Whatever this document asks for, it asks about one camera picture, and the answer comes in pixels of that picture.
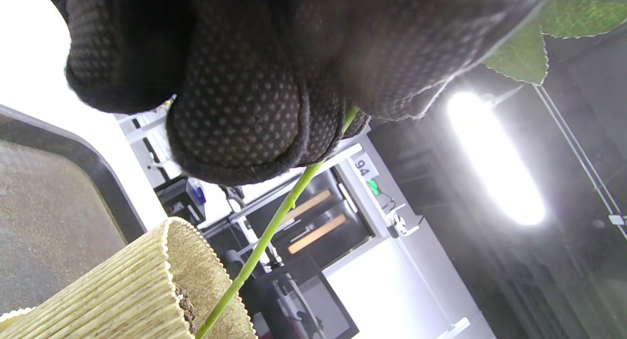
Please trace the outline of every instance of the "fluorescent light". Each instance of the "fluorescent light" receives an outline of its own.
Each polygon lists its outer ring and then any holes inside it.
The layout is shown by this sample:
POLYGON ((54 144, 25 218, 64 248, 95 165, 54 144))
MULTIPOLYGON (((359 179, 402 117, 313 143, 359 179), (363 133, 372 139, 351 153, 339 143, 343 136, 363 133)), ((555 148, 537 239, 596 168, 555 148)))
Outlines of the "fluorescent light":
POLYGON ((517 223, 540 223, 545 215, 540 192, 492 105, 473 93, 457 93, 446 109, 453 131, 497 205, 517 223))

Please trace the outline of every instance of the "gloved hand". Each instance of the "gloved hand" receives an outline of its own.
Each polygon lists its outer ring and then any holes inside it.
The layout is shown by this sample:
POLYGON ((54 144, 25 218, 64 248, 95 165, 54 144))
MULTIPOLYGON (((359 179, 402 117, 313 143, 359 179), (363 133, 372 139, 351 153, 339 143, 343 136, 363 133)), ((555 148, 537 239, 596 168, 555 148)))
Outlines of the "gloved hand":
POLYGON ((138 113, 177 94, 175 160, 233 186, 322 160, 369 116, 419 118, 544 0, 65 2, 78 96, 138 113))

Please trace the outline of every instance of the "beige paper cup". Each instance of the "beige paper cup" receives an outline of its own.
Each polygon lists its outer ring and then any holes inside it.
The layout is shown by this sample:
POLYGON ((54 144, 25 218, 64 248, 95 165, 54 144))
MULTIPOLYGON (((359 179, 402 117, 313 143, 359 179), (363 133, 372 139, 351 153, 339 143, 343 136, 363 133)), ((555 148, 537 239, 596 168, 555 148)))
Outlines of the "beige paper cup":
MULTIPOLYGON (((200 327, 231 280, 192 225, 168 218, 0 332, 0 339, 193 339, 175 284, 190 293, 200 327)), ((239 297, 208 337, 256 337, 239 297)))

